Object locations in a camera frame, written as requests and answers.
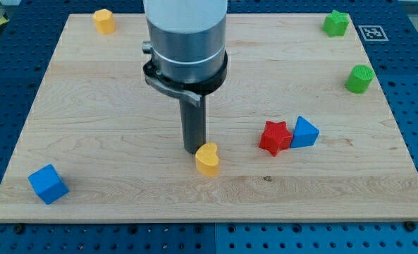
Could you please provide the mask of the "black clamp ring with lever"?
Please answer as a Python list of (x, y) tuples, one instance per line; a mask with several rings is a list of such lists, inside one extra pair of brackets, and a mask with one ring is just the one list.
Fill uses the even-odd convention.
[(202, 98), (219, 89), (227, 76), (228, 55), (224, 52), (223, 64), (212, 77), (198, 83), (179, 83), (170, 78), (158, 74), (157, 67), (148, 61), (143, 67), (146, 84), (160, 93), (190, 103), (194, 107), (200, 107)]

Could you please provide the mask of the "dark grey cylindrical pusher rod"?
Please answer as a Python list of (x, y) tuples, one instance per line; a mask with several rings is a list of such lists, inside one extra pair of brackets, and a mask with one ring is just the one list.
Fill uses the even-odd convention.
[(184, 148), (195, 154), (206, 143), (205, 97), (201, 98), (199, 107), (183, 100), (179, 101), (179, 105)]

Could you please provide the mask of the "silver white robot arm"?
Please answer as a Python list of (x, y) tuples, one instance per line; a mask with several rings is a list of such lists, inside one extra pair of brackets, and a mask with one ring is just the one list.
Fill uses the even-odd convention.
[(149, 40), (145, 81), (180, 104), (183, 143), (194, 154), (206, 142), (205, 97), (227, 76), (226, 0), (144, 0)]

